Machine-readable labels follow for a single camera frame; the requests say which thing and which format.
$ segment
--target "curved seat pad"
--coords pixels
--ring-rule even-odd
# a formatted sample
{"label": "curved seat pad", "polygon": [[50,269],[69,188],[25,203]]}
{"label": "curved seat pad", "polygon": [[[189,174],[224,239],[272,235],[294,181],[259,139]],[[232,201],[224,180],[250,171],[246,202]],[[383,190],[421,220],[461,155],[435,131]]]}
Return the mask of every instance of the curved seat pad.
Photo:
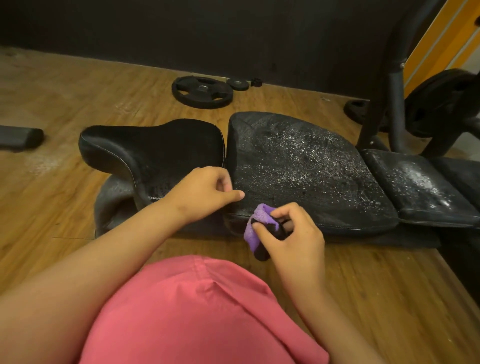
{"label": "curved seat pad", "polygon": [[160,126],[91,126],[79,149],[92,168],[132,181],[142,206],[164,197],[196,167],[222,167],[225,144],[208,122],[178,119]]}
{"label": "curved seat pad", "polygon": [[234,188],[246,193],[225,216],[235,234],[243,234],[260,203],[297,202],[326,234],[374,234],[398,223],[355,147],[302,120],[265,112],[232,115],[226,166]]}
{"label": "curved seat pad", "polygon": [[452,158],[434,158],[430,162],[480,211],[480,162]]}
{"label": "curved seat pad", "polygon": [[422,156],[367,149],[363,156],[405,223],[470,227],[479,212]]}

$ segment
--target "pink fabric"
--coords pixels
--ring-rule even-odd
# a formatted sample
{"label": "pink fabric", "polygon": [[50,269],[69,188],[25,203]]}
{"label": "pink fabric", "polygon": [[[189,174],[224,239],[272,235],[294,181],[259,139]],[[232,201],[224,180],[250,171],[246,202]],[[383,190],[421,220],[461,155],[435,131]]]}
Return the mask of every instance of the pink fabric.
{"label": "pink fabric", "polygon": [[145,267],[103,307],[81,364],[315,363],[328,354],[262,280],[200,256]]}

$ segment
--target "dark wall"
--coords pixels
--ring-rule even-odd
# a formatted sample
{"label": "dark wall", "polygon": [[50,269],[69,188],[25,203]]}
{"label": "dark wall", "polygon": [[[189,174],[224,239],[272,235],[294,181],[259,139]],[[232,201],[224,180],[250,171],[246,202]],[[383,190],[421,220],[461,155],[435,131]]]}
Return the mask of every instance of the dark wall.
{"label": "dark wall", "polygon": [[368,98],[418,0],[6,0],[0,43]]}

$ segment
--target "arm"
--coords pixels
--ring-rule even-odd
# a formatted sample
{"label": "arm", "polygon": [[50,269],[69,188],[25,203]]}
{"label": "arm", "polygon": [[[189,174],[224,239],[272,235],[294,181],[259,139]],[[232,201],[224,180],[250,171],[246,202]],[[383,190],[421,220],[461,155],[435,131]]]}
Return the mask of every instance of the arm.
{"label": "arm", "polygon": [[279,241],[262,224],[254,224],[270,253],[282,283],[318,343],[335,364],[382,364],[383,359],[342,313],[324,284],[325,240],[312,218],[297,204],[288,204],[271,215],[287,222],[293,233]]}
{"label": "arm", "polygon": [[72,363],[104,303],[168,237],[244,196],[226,170],[195,169],[162,200],[2,296],[2,363]]}

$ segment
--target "person's right hand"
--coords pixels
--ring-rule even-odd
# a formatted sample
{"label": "person's right hand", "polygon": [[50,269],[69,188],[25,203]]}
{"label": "person's right hand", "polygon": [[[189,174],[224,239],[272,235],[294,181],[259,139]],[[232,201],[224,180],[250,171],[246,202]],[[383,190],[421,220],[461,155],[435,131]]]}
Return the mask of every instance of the person's right hand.
{"label": "person's right hand", "polygon": [[297,203],[279,207],[270,214],[284,222],[292,234],[278,240],[261,223],[253,229],[275,264],[282,283],[294,301],[315,291],[325,290],[325,240],[312,218]]}

